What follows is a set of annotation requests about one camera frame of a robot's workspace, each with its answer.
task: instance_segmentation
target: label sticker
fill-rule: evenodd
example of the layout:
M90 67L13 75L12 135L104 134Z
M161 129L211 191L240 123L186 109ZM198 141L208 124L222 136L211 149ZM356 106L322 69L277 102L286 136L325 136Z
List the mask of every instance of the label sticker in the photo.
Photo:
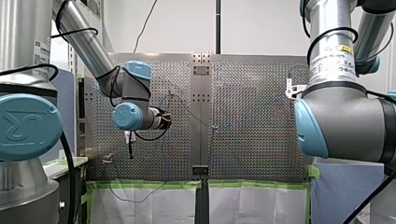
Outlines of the label sticker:
M327 50L327 51L343 51L343 52L346 52L346 53L349 53L349 54L353 55L353 48L350 48L347 45L331 46L331 47L325 48L325 50Z
M312 60L311 76L355 76L355 61L352 54L343 51L329 51Z
M35 41L33 64L49 63L49 62L50 62L50 46L43 42ZM48 68L35 68L33 70L33 74L39 75L42 77L48 77L49 69Z

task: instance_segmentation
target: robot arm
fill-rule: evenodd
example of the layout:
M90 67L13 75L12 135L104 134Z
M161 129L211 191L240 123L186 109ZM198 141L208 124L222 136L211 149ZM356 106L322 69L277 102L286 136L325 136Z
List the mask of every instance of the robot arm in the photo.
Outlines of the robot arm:
M59 25L63 33L89 27L75 1L54 0L52 18L55 21L61 8ZM169 115L149 106L151 73L148 64L128 62L120 69L92 32L79 32L65 38L91 71L101 92L108 97L122 97L113 111L113 121L118 128L124 131L169 128Z
M396 1L366 0L359 27L359 39L354 46L358 74L375 73L379 66L381 43L395 15Z
M389 163L395 160L395 107L386 100L369 99L356 81L350 32L350 13L356 5L357 0L310 0L306 5L312 46L308 87L295 103L299 146L311 156ZM373 34L372 29L387 30L393 14L393 10L384 16L365 12L355 45L358 59L370 57L379 48L385 32Z

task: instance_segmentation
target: electrical cord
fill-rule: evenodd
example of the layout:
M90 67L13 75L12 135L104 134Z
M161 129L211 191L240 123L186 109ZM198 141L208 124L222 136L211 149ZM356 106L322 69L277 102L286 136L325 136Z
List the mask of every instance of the electrical cord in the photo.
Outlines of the electrical cord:
M62 37L64 39L64 41L66 41L67 43L69 43L69 41L67 41L67 39L65 38L65 36L67 35L72 35L72 34L76 34L79 32L85 32L85 31L95 31L95 35L99 34L99 31L93 27L88 27L88 28L83 28L83 29L79 29L79 30L75 30L75 31L70 31L70 32L66 32L66 33L62 33L61 31L61 18L62 18L62 13L67 5L67 3L71 1L71 0L64 0L61 4L61 7L59 8L58 13L56 14L56 18L55 18L55 26L56 29L58 30L58 35L52 35L51 38L58 38L58 37Z
M7 71L0 72L0 76L10 75L10 74L14 74L14 73L19 73L19 72L32 70L32 69L35 69L35 68L43 68L43 67L49 67L49 68L52 68L54 70L52 76L49 78L49 81L52 81L53 79L55 79L58 76L58 74L59 74L58 67L53 65L53 64L50 64L50 63L40 63L40 64L35 64L35 65L30 65L30 66L24 66L24 67L10 69L10 70L7 70Z
M164 144L165 144L165 138L163 138L163 142L162 142L162 145L161 145L161 153L162 153L162 155L163 155L163 147L164 147ZM165 172L167 173L168 162L167 162L167 159L166 159L166 157L165 157L164 155L163 155L163 159L164 159L164 161L165 161ZM114 169L116 170L116 174L117 174L117 176L118 176L119 179L120 179L119 166L118 166L114 161L111 161L111 163L113 164ZM109 183L109 188L110 188L111 193L112 193L117 199L119 199L119 200L122 201L122 202L127 202L127 203L143 203L143 202L145 202L145 201L149 198L150 195L152 195L152 194L155 193L157 190L159 190L159 189L161 189L163 186L165 186L165 184L166 184L167 182L168 182L168 176L166 175L165 181L164 181L158 188L152 190L145 198L143 198L143 199L140 200L140 201L133 201L133 200L121 198L119 195L116 194L116 192L114 192L113 188L111 187L111 183Z
M303 2L303 11L302 11L301 17L303 18L304 32L305 32L306 36L308 36L308 38L311 38L311 35L309 34L308 29L306 28L305 8L306 8L307 4L308 4L308 1L304 0L304 2Z
M76 218L75 218L75 209L76 209L76 173L75 173L75 167L74 167L74 162L73 162L73 155L72 151L69 147L69 144L67 142L66 135L64 132L61 134L61 143L62 147L64 148L64 155L66 156L67 160L67 169L69 172L69 194L70 194L70 199L69 199L69 216L67 219L68 224L74 224Z
M99 31L96 30L96 28L88 27L88 28L84 28L84 29L79 29L79 30L75 30L75 31L62 33L61 35L52 35L51 38L53 39L53 38L58 38L58 37L66 36L66 35L72 35L72 34L76 34L76 33L83 32L83 31L94 31L95 35L99 35Z
M355 35L355 39L353 40L353 43L355 43L355 42L358 40L358 38L359 38L359 34L358 34L358 32L357 32L356 30L354 30L353 28L350 28L350 27L346 27L346 26L341 26L341 27L332 28L332 29L330 29L330 30L327 30L327 31L323 32L322 34L318 35L318 36L314 39L314 41L312 41L311 45L309 46L308 52L307 52L307 54L306 54L306 59L307 59L308 64L309 64L309 60L310 60L310 58L311 58L312 50L314 49L315 45L316 45L323 37L325 37L328 33L331 33L331 32L334 32L334 31L349 31L349 32L351 32L352 34Z
M371 193L362 203L361 205L359 205L359 207L353 211L344 221L344 224L349 224L349 222L351 222L353 220L353 218L355 218L358 213L361 212L361 210L363 210L367 204L369 204L373 198L375 198L382 190L384 190L391 182L392 180L396 177L396 170L393 171L390 176L388 176L388 178L386 178L384 180L384 182L382 182L378 188L376 188L373 193Z
M199 119L198 117L196 117L188 108L187 106L184 104L183 100L180 98L180 96L176 95L176 94L172 94L173 96L176 96L176 98L180 101L180 103L184 106L184 108L187 110L187 112L189 112L189 114L197 119L198 121L200 121L200 123L204 124L204 126L206 127L210 127L208 124L206 124L205 122L203 122L201 119Z
M148 14L148 16L146 17L145 23L144 23L144 25L143 25L143 29L142 29L142 31L140 32L140 34L137 36L136 44L135 44L135 46L134 46L134 53L136 53L137 46L139 45L140 36L142 36L142 34L145 32L145 29L146 29L146 26L147 26L147 24L148 24L148 21L149 21L149 18L150 18L150 16L151 16L151 13L152 13L152 11L154 10L155 5L157 5L157 2L158 2L158 0L155 0L154 3L152 4L151 10L149 11L149 14Z
M166 132L167 132L168 130L169 130L168 128L165 129L160 135L158 135L158 136L155 137L155 138L145 138L145 137L143 137L142 135L138 134L137 132L134 132L134 134L136 135L136 137L142 139L143 141L146 141L146 142L153 142L153 141L156 141L156 140L162 138L162 137L166 134Z
M112 162L112 163L113 163L114 169L116 169L116 173L117 173L117 172L118 172L118 167L117 167L117 165L116 165L114 162ZM111 193L112 193L117 199L119 199L120 201L122 201L122 202L127 202L127 203L143 203L143 202L145 202L145 201L149 198L150 195L152 195L152 194L155 193L157 190L159 190L159 189L161 189L163 186L165 186L165 184L166 184L167 182L168 182L168 180L166 179L158 188L152 190L145 198L143 198L142 200L139 200L139 201L133 201L133 200L130 200L130 199L123 199L123 198L121 198L119 195L116 194L116 192L114 192L113 188L111 187L111 183L109 183L108 185L109 185L109 188L110 188Z
M380 53L382 53L382 51L384 51L390 44L390 42L393 39L393 35L394 35L394 27L393 27L393 22L390 23L390 36L389 36L389 40L387 42L387 44L384 46L384 48L382 48L381 50L379 50L376 54L367 57L365 59L360 59L359 61L356 61L355 63L365 63L369 60L372 60L373 58L375 58L376 56L378 56Z
M390 101L394 104L396 104L396 99L394 99L393 97L383 94L383 93L379 93L379 92L375 92L375 91L366 91L367 94L371 94L377 97L382 97L387 101ZM355 211L353 211L344 221L344 224L348 224L349 222L351 222L353 220L353 218L355 218L359 212L361 212L361 210L363 210L367 204L369 204L373 198L375 198L382 190L384 190L391 182L392 180L396 178L396 170L394 170L390 176L388 176L387 179L384 180L384 182L382 182L359 206L358 208L355 209Z
M132 77L137 83L139 83L148 93L148 98L151 98L151 91L149 90L149 87L147 87L142 81L140 81L137 77L135 77L133 74L131 74L128 69L122 67L122 70L124 70L130 77Z
M116 92L114 91L114 86L115 86L116 83L117 83L117 78L119 77L120 70L121 70L121 66L117 65L117 66L114 67L111 71L109 71L108 73L105 74L105 76L107 76L107 75L112 74L114 71L117 71L117 72L116 72L116 75L114 75L114 76L112 77L112 79L111 79L111 82L110 82L110 96L108 97L108 98L110 99L110 103L111 103L111 105L112 105L113 107L116 107L116 104L114 104L114 102L113 102L113 92L116 93Z

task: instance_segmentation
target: white cloth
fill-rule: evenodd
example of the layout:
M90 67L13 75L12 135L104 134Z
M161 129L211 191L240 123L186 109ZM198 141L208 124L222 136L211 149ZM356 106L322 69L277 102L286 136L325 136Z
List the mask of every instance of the white cloth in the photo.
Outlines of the white cloth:
M152 189L113 189L122 199L141 201ZM123 202L110 189L92 195L94 224L194 224L195 189L159 189L142 203Z
M210 223L305 224L306 189L210 189Z

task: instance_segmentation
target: perforated metal panel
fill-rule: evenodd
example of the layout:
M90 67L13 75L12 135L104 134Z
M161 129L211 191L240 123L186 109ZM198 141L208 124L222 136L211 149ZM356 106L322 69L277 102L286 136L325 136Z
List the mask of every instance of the perforated metal panel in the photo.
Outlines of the perforated metal panel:
M285 96L298 57L212 58L210 178L298 180L306 176L298 149L293 102ZM306 71L291 71L294 84Z
M150 64L150 104L168 109L173 124L163 139L134 144L130 160L124 134L111 121L109 99L86 78L86 145L95 155L90 179L188 180L193 165L208 165L209 178L298 182L306 177L309 160L297 148L293 104L285 96L287 73L304 57L210 55L204 66L210 74L203 75L193 73L199 64L192 55L112 58L117 64ZM297 67L291 75L294 84L306 83L304 69ZM117 168L103 163L110 153Z
M95 81L92 82L92 133L97 157L89 170L89 178L132 178L132 179L191 179L191 126L190 108L191 55L177 60L150 58L145 55L116 54L116 64L140 60L151 67L150 105L168 110L172 114L172 126L167 134L154 142L138 140L133 144L134 158L130 160L123 131L118 130L111 120L113 107L109 99L102 96ZM170 92L178 97L170 97ZM140 134L154 138L163 131L144 131ZM113 153L118 168L103 163L103 156Z

